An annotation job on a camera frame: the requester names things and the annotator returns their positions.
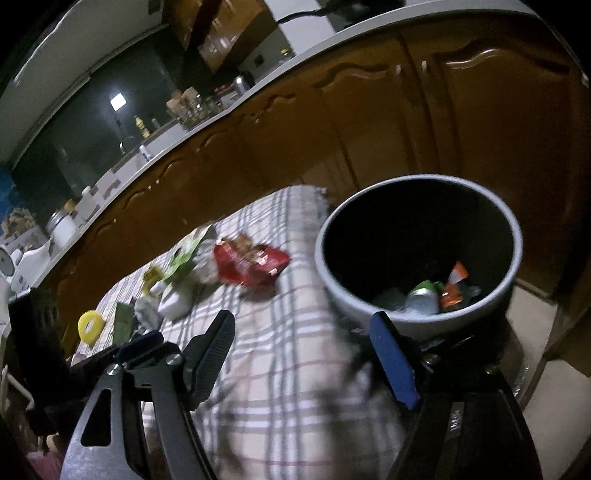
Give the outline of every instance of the red snack bag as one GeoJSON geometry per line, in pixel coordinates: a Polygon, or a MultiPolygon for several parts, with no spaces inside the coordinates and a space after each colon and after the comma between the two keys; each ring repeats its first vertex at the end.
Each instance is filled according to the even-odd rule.
{"type": "Polygon", "coordinates": [[[222,238],[213,248],[220,281],[250,288],[273,288],[290,256],[269,245],[252,245],[240,233],[235,240],[222,238]]]}

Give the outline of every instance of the white countertop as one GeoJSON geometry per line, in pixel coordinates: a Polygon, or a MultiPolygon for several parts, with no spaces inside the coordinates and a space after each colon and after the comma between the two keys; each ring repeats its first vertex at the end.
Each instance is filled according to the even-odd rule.
{"type": "Polygon", "coordinates": [[[519,0],[407,0],[405,7],[398,8],[391,12],[372,17],[368,20],[352,25],[351,27],[345,28],[344,30],[336,33],[332,37],[328,38],[324,42],[315,45],[314,47],[306,50],[295,56],[290,61],[284,63],[279,68],[273,70],[267,77],[262,79],[253,88],[248,90],[242,97],[240,97],[230,108],[224,110],[222,113],[204,121],[202,124],[196,126],[192,130],[188,131],[183,137],[179,138],[176,142],[162,150],[160,153],[154,156],[149,162],[146,163],[140,170],[138,170],[131,178],[129,178],[119,189],[108,199],[108,201],[100,207],[95,213],[93,218],[89,220],[84,226],[82,226],[76,234],[70,239],[67,245],[51,259],[47,268],[40,274],[37,281],[34,282],[33,287],[38,287],[41,282],[47,277],[49,272],[61,261],[68,250],[84,235],[84,233],[90,228],[93,221],[96,220],[102,212],[104,212],[110,203],[117,198],[134,180],[141,176],[146,170],[148,170],[153,164],[170,152],[173,148],[183,143],[186,139],[196,134],[197,132],[207,128],[212,123],[220,120],[226,115],[229,115],[234,109],[239,107],[242,103],[246,102],[250,97],[258,93],[269,83],[276,78],[280,77],[284,73],[298,66],[300,63],[328,50],[340,43],[347,42],[351,38],[358,37],[367,32],[393,25],[398,22],[405,20],[411,20],[413,18],[425,17],[429,15],[438,15],[442,13],[450,12],[465,12],[465,11],[493,11],[493,12],[513,12],[526,15],[532,15],[537,17],[537,14],[529,7],[524,5],[519,0]]]}

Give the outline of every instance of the tiled floor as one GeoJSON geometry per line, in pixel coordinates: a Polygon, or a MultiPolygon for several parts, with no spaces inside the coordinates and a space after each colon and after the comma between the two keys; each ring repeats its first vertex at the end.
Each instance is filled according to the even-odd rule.
{"type": "Polygon", "coordinates": [[[548,362],[524,411],[544,480],[558,480],[591,435],[591,380],[564,360],[548,362]]]}
{"type": "Polygon", "coordinates": [[[515,287],[506,317],[524,350],[527,371],[521,382],[522,394],[530,385],[548,343],[557,306],[515,287]]]}
{"type": "MultiPolygon", "coordinates": [[[[529,366],[527,388],[542,359],[557,306],[516,287],[507,319],[529,366]]],[[[559,480],[591,435],[591,380],[563,360],[546,364],[524,411],[544,480],[559,480]]]]}

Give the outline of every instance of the wooden cabinet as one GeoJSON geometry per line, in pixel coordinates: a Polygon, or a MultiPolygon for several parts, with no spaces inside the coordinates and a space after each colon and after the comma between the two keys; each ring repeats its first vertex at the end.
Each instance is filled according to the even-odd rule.
{"type": "Polygon", "coordinates": [[[195,20],[202,7],[202,0],[167,0],[163,17],[175,37],[186,50],[191,42],[195,20]]]}
{"type": "Polygon", "coordinates": [[[402,35],[440,172],[507,202],[524,236],[519,277],[551,294],[589,199],[589,91],[580,70],[545,26],[527,19],[445,20],[402,35]]]}
{"type": "Polygon", "coordinates": [[[262,0],[221,0],[199,53],[215,72],[226,61],[239,64],[277,28],[262,0]]]}
{"type": "Polygon", "coordinates": [[[333,185],[333,199],[339,203],[355,192],[328,112],[297,77],[265,89],[232,116],[270,185],[278,188],[302,177],[304,181],[323,178],[333,185]]]}
{"type": "Polygon", "coordinates": [[[258,170],[230,118],[187,141],[196,157],[194,193],[207,220],[216,220],[256,199],[271,186],[258,170]]]}
{"type": "Polygon", "coordinates": [[[324,54],[299,77],[326,106],[359,187],[437,172],[420,84],[394,33],[324,54]]]}

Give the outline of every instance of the ceiling light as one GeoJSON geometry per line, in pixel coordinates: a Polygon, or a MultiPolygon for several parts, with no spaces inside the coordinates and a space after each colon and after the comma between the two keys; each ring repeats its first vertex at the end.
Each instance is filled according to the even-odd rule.
{"type": "Polygon", "coordinates": [[[111,105],[113,106],[113,110],[115,110],[115,112],[119,110],[122,106],[124,106],[126,103],[127,100],[125,100],[125,98],[123,98],[123,95],[121,95],[120,93],[118,93],[111,99],[111,105]]]}

